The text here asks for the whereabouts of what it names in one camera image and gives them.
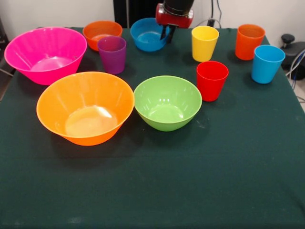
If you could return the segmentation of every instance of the bowl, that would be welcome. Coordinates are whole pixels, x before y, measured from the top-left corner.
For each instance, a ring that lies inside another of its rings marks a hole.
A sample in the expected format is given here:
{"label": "bowl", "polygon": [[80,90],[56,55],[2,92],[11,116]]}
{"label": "bowl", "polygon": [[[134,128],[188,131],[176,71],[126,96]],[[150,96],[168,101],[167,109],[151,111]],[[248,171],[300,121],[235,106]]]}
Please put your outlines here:
{"label": "bowl", "polygon": [[87,42],[81,33],[64,27],[44,27],[13,39],[4,57],[30,80],[50,85],[76,73],[86,49]]}
{"label": "bowl", "polygon": [[81,145],[109,140],[133,110],[130,86],[115,75],[76,73],[50,85],[40,96],[36,112],[51,132]]}
{"label": "bowl", "polygon": [[86,25],[82,30],[89,47],[95,51],[99,50],[97,43],[101,38],[106,36],[121,37],[122,32],[122,26],[114,21],[94,21]]}
{"label": "bowl", "polygon": [[191,82],[176,76],[147,79],[134,90],[135,109],[151,127],[173,131],[186,125],[199,111],[202,98]]}
{"label": "bowl", "polygon": [[157,23],[156,18],[144,18],[132,25],[130,34],[139,49],[154,52],[166,44],[169,28],[166,27],[166,36],[160,40],[162,29],[163,26]]}

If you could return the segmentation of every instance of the purple cup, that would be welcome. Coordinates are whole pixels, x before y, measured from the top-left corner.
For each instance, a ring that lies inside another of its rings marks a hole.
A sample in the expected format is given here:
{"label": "purple cup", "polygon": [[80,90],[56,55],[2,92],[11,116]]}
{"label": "purple cup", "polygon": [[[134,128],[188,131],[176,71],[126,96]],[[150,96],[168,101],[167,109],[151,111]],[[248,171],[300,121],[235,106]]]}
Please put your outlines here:
{"label": "purple cup", "polygon": [[123,72],[126,59],[126,40],[122,37],[107,36],[100,39],[97,45],[105,71],[110,74]]}

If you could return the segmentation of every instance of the small orange bowl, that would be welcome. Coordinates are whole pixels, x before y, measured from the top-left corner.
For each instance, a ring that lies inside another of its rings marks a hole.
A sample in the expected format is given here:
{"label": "small orange bowl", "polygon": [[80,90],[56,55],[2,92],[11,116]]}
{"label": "small orange bowl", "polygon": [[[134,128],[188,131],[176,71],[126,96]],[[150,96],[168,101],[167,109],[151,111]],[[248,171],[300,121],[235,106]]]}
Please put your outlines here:
{"label": "small orange bowl", "polygon": [[97,43],[106,36],[121,37],[123,28],[119,23],[114,21],[95,21],[86,25],[82,30],[84,37],[90,48],[98,51]]}
{"label": "small orange bowl", "polygon": [[109,140],[133,110],[130,86],[115,75],[84,72],[51,84],[40,96],[36,112],[51,132],[81,145]]}

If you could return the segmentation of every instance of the pink bowl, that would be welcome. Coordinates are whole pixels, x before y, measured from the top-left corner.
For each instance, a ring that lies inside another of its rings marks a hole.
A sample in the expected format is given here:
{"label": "pink bowl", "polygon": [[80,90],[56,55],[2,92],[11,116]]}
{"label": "pink bowl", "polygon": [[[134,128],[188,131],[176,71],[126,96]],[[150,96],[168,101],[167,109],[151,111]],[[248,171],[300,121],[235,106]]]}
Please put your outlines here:
{"label": "pink bowl", "polygon": [[13,39],[4,58],[35,83],[50,85],[76,73],[86,49],[81,33],[64,27],[44,27]]}

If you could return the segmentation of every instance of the blue cup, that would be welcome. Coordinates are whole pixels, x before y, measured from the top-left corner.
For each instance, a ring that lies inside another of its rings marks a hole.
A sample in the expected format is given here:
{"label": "blue cup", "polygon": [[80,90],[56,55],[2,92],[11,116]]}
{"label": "blue cup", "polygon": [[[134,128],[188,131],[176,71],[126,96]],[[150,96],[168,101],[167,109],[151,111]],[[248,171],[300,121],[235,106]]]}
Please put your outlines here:
{"label": "blue cup", "polygon": [[270,83],[284,59],[285,53],[278,47],[257,46],[254,50],[252,79],[257,83]]}
{"label": "blue cup", "polygon": [[166,28],[166,36],[160,40],[162,29],[163,26],[157,23],[156,18],[143,18],[132,25],[130,34],[139,49],[153,52],[166,44],[169,28]]}

